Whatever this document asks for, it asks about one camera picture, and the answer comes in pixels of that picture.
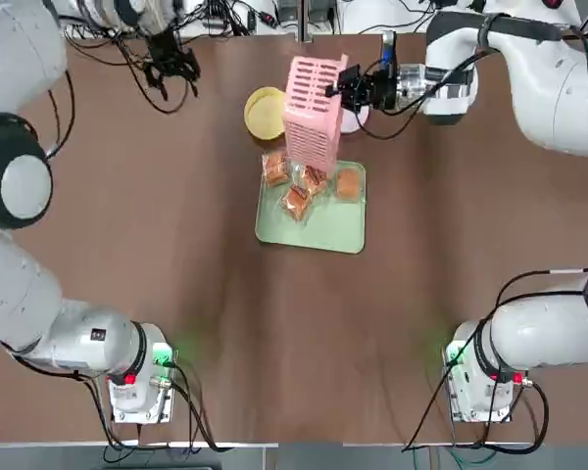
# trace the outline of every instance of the green tray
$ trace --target green tray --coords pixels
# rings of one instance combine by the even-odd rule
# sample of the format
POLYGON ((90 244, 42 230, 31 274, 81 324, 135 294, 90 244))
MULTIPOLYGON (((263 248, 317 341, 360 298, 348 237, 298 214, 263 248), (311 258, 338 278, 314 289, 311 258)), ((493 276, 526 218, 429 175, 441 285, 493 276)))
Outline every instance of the green tray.
POLYGON ((281 207, 280 200, 289 185, 266 186, 262 178, 257 206, 255 234, 262 242, 315 248, 332 252, 359 253, 364 248, 366 228, 366 170, 352 162, 337 163, 337 170, 354 168, 362 176, 362 199, 346 203, 335 197, 334 186, 321 204, 313 204, 306 221, 294 221, 281 207))

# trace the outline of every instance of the yellow bowl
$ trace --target yellow bowl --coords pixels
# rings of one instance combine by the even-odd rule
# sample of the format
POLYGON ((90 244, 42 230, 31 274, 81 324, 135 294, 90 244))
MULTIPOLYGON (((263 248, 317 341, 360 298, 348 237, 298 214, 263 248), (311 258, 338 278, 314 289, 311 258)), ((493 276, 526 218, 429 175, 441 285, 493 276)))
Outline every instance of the yellow bowl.
POLYGON ((285 131, 283 103, 285 93, 266 86, 255 91, 244 107, 244 122, 249 132, 258 139, 272 140, 285 131))

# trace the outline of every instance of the packaged bread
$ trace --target packaged bread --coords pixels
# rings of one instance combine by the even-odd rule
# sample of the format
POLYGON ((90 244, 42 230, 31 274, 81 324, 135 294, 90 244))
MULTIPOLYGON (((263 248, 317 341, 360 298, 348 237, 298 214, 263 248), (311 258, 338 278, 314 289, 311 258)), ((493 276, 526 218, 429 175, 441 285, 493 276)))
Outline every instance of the packaged bread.
POLYGON ((281 204, 294 220, 300 222, 305 217, 311 201, 312 197, 305 189, 293 184, 283 196, 281 204))
POLYGON ((336 195, 342 201, 358 202, 362 197, 360 173, 353 168, 344 168, 336 176, 336 195))
POLYGON ((313 198, 327 187, 326 173, 312 166, 304 166, 301 171, 301 180, 308 194, 313 198))
POLYGON ((269 188, 289 181, 287 154, 285 149, 276 150, 263 156, 264 179, 269 188))

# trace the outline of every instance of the pink plastic basket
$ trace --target pink plastic basket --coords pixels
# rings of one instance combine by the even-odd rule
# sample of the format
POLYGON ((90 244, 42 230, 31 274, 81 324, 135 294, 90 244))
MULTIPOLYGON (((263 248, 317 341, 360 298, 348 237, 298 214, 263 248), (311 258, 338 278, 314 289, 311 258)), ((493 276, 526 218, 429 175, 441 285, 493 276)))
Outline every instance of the pink plastic basket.
POLYGON ((341 61, 295 57, 285 91, 283 122, 287 155, 294 161, 329 174, 335 170, 340 143, 340 96, 324 96, 326 85, 337 81, 346 68, 341 61))

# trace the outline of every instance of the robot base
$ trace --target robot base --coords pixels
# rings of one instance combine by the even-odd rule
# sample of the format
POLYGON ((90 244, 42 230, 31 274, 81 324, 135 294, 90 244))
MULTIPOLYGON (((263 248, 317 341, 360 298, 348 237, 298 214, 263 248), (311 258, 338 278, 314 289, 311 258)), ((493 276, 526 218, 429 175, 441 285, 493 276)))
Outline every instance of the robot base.
MULTIPOLYGON (((444 363, 458 356, 466 344, 454 340, 443 351, 444 363)), ((495 380, 486 376, 477 365, 474 349, 466 348, 447 378, 447 394, 452 420, 465 423, 485 423, 490 420, 500 423, 510 413, 513 396, 513 383, 497 384, 492 415, 490 403, 495 391, 495 380)))
POLYGON ((174 390, 159 384, 173 379, 174 369, 164 362, 174 362, 175 354, 161 330, 142 323, 146 333, 146 357, 132 385, 118 386, 109 381, 113 420, 117 423, 157 424, 172 420, 174 390))

